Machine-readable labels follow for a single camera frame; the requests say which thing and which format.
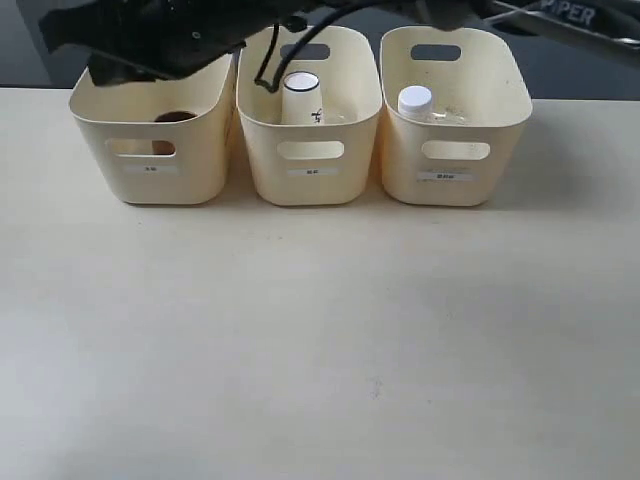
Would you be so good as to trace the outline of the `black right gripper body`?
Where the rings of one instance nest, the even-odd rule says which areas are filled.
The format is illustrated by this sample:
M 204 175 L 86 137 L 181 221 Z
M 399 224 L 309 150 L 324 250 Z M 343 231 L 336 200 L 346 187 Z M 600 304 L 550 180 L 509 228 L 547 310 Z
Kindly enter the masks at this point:
M 93 51 L 146 50 L 172 80 L 241 49 L 245 40 L 318 1 L 102 1 L 109 37 Z

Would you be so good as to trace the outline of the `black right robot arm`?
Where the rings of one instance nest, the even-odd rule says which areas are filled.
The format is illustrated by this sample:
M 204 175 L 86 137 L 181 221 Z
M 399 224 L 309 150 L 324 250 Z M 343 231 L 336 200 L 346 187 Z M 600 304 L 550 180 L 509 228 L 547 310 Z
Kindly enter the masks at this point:
M 259 67 L 257 85 L 274 93 L 294 57 L 323 30 L 361 10 L 387 10 L 454 31 L 471 18 L 514 35 L 543 36 L 639 63 L 636 1 L 83 1 L 45 7 L 38 20 L 48 52 L 89 53 L 95 85 L 182 80 L 245 47 L 272 26 L 301 34 L 271 81 Z

